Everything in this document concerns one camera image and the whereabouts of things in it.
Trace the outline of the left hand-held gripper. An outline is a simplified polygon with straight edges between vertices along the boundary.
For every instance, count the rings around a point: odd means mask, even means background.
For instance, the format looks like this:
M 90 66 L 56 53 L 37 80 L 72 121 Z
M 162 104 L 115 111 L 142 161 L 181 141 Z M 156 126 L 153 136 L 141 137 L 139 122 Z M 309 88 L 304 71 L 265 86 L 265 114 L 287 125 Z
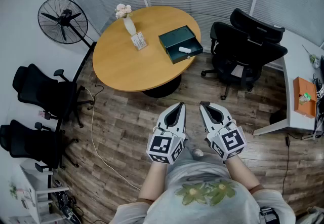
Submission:
M 178 102 L 163 111 L 150 135 L 146 153 L 153 162 L 173 165 L 185 148 L 186 105 Z M 175 127 L 176 132 L 162 127 Z

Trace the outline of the dark green plastic tray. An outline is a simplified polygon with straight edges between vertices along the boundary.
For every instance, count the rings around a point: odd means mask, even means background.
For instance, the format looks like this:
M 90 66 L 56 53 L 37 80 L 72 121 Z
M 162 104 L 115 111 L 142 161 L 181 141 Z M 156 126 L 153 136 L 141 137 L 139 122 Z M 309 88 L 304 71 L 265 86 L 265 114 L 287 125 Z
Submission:
M 159 35 L 159 41 L 168 54 L 171 62 L 176 64 L 203 52 L 203 47 L 193 31 L 186 25 Z M 179 47 L 191 49 L 191 53 L 179 52 Z

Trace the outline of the person's right forearm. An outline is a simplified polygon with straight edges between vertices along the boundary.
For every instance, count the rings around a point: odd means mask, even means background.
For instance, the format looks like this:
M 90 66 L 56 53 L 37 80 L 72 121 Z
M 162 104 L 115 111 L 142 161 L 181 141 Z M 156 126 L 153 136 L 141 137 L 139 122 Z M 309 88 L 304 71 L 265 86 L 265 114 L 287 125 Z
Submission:
M 225 161 L 231 179 L 241 183 L 251 194 L 263 190 L 255 174 L 243 163 L 239 156 L 234 156 Z

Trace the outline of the person's left forearm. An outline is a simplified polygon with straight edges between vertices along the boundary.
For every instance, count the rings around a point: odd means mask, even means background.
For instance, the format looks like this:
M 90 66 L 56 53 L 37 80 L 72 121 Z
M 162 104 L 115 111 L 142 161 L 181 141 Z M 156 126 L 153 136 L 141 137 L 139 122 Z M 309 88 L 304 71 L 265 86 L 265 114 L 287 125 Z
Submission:
M 165 190 L 167 164 L 153 162 L 140 189 L 136 202 L 152 204 Z

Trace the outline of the orange box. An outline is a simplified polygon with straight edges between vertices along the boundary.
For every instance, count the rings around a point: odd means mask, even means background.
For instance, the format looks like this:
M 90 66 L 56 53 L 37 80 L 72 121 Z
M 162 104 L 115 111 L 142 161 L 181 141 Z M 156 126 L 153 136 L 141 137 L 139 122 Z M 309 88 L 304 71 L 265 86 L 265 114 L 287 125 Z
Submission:
M 302 114 L 310 119 L 316 116 L 316 87 L 313 83 L 297 77 L 293 80 L 294 85 L 294 111 Z M 299 104 L 299 95 L 307 92 L 311 96 L 311 100 L 304 104 Z

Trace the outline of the black office chair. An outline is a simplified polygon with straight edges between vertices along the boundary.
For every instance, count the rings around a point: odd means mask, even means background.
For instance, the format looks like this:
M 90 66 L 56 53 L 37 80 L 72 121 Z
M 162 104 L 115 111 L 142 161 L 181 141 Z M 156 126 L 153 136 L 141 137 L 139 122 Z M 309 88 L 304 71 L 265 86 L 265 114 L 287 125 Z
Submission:
M 266 40 L 254 42 L 248 33 L 222 22 L 215 22 L 211 28 L 211 53 L 213 69 L 203 70 L 201 76 L 216 73 L 217 78 L 229 86 L 236 84 L 251 92 L 264 65 L 284 57 L 287 48 Z
M 271 43 L 279 43 L 282 40 L 285 28 L 271 26 L 236 8 L 231 16 L 230 22 L 233 27 L 247 33 L 251 40 Z
M 93 105 L 94 101 L 78 101 L 85 87 L 77 87 L 76 82 L 69 81 L 64 76 L 63 69 L 56 70 L 54 76 L 61 77 L 63 81 L 46 76 L 35 64 L 19 67 L 12 83 L 18 100 L 41 107 L 47 120 L 68 121 L 70 114 L 74 113 L 78 125 L 82 128 L 84 125 L 79 119 L 77 107 L 83 104 Z
M 62 165 L 63 157 L 74 167 L 79 167 L 65 151 L 72 143 L 78 143 L 78 139 L 74 138 L 64 143 L 65 130 L 53 131 L 40 122 L 36 122 L 34 127 L 34 130 L 29 129 L 16 120 L 11 120 L 8 125 L 1 125 L 0 146 L 13 158 L 28 158 L 43 162 L 44 166 L 35 163 L 39 172 L 43 172 L 46 167 L 65 169 Z

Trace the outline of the small green carton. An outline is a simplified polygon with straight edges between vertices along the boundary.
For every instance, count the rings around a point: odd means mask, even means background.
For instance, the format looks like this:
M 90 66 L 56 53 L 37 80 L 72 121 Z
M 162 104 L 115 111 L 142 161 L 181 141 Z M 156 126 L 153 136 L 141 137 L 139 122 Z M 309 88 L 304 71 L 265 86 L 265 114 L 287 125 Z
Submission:
M 299 95 L 298 101 L 300 105 L 304 105 L 308 103 L 310 100 L 311 100 L 311 96 L 307 92 Z

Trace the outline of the white desk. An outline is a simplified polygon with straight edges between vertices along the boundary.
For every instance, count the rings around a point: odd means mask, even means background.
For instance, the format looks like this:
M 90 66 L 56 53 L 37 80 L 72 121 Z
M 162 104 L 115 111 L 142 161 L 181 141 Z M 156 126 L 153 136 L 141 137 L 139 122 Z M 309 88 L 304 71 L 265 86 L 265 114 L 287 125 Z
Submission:
M 277 123 L 255 130 L 253 132 L 254 135 L 266 134 L 287 127 L 309 131 L 314 130 L 315 118 L 310 119 L 294 111 L 293 80 L 301 77 L 311 82 L 314 74 L 321 79 L 321 72 L 313 68 L 308 53 L 320 57 L 324 55 L 324 50 L 288 30 L 284 32 L 280 44 L 288 50 L 288 53 L 282 58 L 286 84 L 287 117 Z

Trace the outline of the person's grey flower-print shirt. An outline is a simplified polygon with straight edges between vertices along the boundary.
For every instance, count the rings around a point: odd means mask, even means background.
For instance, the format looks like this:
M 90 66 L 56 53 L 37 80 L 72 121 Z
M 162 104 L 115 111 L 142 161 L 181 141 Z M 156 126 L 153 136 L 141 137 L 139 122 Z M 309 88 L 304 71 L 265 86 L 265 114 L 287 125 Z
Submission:
M 296 216 L 280 192 L 251 194 L 231 179 L 225 162 L 196 158 L 185 148 L 167 164 L 165 190 L 152 204 L 120 205 L 110 224 L 295 224 Z

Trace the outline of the white ribbed vase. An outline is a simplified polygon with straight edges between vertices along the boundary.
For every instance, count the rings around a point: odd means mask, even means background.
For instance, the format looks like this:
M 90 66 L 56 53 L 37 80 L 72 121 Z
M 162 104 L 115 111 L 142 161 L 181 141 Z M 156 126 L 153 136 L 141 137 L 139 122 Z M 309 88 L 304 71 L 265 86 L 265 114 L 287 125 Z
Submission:
M 137 33 L 137 31 L 136 31 L 136 28 L 135 28 L 135 25 L 134 25 L 132 19 L 130 17 L 126 17 L 126 18 L 123 18 L 123 21 L 124 21 L 124 25 L 125 25 L 125 28 L 128 31 L 128 33 L 131 36 L 134 36 Z

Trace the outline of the artificial flower sprig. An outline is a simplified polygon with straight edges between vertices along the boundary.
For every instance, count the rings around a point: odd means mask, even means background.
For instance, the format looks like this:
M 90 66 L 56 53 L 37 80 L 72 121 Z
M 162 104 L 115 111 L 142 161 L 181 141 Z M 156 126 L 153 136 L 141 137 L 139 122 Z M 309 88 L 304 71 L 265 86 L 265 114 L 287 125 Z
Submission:
M 320 59 L 315 55 L 315 54 L 311 54 L 308 52 L 308 50 L 305 48 L 304 45 L 302 45 L 302 47 L 305 49 L 305 51 L 307 52 L 308 56 L 309 56 L 309 60 L 313 66 L 314 69 L 318 69 L 320 67 Z

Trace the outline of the pink flower bouquet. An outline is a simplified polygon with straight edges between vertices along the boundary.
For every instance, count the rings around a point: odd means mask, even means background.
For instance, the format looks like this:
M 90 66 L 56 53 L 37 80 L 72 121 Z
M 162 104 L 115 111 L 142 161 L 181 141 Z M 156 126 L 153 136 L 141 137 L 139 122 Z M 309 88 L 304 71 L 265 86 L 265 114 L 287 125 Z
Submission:
M 127 18 L 132 14 L 131 5 L 118 4 L 115 9 L 116 19 Z

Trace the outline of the white shelf unit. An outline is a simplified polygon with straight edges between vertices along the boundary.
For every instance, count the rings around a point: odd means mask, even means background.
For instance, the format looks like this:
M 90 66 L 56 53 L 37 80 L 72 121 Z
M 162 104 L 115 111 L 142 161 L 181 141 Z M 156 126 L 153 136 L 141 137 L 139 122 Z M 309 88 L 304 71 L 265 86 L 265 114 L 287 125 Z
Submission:
M 62 213 L 50 212 L 49 208 L 53 200 L 48 197 L 56 192 L 69 190 L 68 186 L 49 188 L 48 177 L 53 175 L 52 171 L 40 173 L 19 166 L 18 173 L 21 177 L 21 188 L 24 191 L 28 211 L 36 224 L 57 224 L 67 219 Z

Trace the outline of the small green plant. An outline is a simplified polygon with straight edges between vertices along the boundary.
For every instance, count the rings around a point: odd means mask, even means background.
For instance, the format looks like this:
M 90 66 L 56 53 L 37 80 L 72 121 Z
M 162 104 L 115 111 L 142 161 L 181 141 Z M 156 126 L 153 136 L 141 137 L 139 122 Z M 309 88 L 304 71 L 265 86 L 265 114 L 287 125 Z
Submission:
M 14 199 L 18 199 L 18 196 L 17 196 L 17 188 L 16 186 L 11 182 L 9 184 L 9 187 L 10 187 L 10 195 L 14 198 Z

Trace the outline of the black table pedestal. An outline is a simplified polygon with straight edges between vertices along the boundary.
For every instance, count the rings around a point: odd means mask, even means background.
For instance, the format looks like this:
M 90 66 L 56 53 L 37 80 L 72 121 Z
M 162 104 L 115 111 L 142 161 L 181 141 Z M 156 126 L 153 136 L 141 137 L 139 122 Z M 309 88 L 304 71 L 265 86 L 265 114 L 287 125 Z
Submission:
M 179 87 L 179 85 L 181 83 L 181 79 L 182 79 L 182 75 L 180 74 L 179 76 L 172 79 L 171 81 L 169 81 L 159 87 L 143 91 L 142 93 L 144 93 L 145 95 L 152 97 L 152 98 L 163 98 L 163 97 L 169 96 L 173 92 L 175 92 L 176 89 Z

